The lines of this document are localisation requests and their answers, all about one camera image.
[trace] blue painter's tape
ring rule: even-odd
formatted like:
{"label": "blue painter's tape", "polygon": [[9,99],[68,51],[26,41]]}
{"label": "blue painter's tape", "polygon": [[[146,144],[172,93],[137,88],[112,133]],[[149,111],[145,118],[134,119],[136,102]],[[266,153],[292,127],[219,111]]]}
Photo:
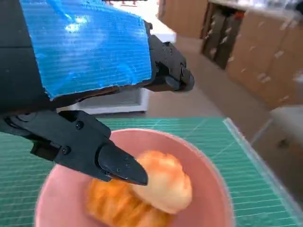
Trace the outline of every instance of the blue painter's tape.
{"label": "blue painter's tape", "polygon": [[143,20],[100,0],[20,0],[51,99],[150,79]]}

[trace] bowl rim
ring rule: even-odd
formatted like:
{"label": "bowl rim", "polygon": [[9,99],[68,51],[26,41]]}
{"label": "bowl rim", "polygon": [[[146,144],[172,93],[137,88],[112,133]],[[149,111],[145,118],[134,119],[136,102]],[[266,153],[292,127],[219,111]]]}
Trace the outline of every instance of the bowl rim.
{"label": "bowl rim", "polygon": [[[231,227],[235,226],[233,203],[232,203],[232,198],[231,198],[231,195],[229,193],[227,184],[224,181],[224,178],[221,176],[220,171],[218,170],[218,168],[214,165],[214,163],[211,161],[211,159],[208,158],[203,153],[202,150],[198,149],[195,145],[193,145],[192,143],[186,141],[185,139],[183,139],[179,136],[175,136],[175,135],[172,135],[170,133],[163,132],[163,131],[158,131],[158,130],[154,130],[154,129],[127,128],[127,129],[114,130],[114,131],[112,131],[112,134],[123,132],[123,131],[146,131],[146,132],[156,133],[156,134],[159,134],[159,135],[164,135],[164,136],[166,136],[166,137],[168,137],[172,140],[175,140],[177,142],[182,143],[188,149],[194,151],[197,156],[200,156],[200,158],[204,159],[206,167],[215,174],[215,181],[219,185],[221,199],[222,200],[227,200],[226,202],[224,202],[224,220],[225,220],[226,223],[229,223],[229,226],[231,226]],[[61,165],[59,165],[59,164],[54,165],[54,167],[51,169],[50,173],[45,178],[45,181],[41,186],[39,195],[37,197],[35,213],[34,213],[34,226],[35,227],[42,227],[42,225],[40,224],[41,220],[39,218],[39,213],[38,213],[38,211],[40,211],[41,208],[42,208],[41,197],[45,193],[46,188],[47,188],[48,184],[50,183],[49,179],[50,179],[52,173],[54,171],[56,171],[56,169],[60,166]]]}

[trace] croissant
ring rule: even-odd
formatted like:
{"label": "croissant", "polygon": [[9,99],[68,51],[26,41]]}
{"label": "croissant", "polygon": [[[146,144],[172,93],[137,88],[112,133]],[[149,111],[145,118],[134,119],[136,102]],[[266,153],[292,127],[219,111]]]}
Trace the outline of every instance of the croissant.
{"label": "croissant", "polygon": [[140,200],[130,184],[93,179],[89,184],[87,211],[110,227],[168,227],[172,215]]}

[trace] green cutting mat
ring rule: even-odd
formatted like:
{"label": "green cutting mat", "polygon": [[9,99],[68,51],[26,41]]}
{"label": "green cutting mat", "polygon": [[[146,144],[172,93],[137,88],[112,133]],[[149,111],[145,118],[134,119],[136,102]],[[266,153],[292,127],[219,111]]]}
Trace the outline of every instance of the green cutting mat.
{"label": "green cutting mat", "polygon": [[[248,158],[241,137],[221,118],[103,119],[111,130],[147,128],[180,136],[202,150],[217,166],[232,197],[237,227],[301,226],[290,203]],[[29,154],[31,143],[0,134],[0,227],[33,225],[40,187],[53,167]]]}

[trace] bread roll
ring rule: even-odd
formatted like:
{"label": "bread roll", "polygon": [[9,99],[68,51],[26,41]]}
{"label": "bread roll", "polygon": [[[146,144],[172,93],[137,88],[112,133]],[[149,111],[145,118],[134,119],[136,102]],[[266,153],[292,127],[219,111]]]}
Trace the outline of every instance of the bread roll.
{"label": "bread roll", "polygon": [[148,174],[148,185],[133,185],[136,194],[166,213],[176,214],[192,200],[192,186],[180,162],[170,154],[144,152],[137,158]]}

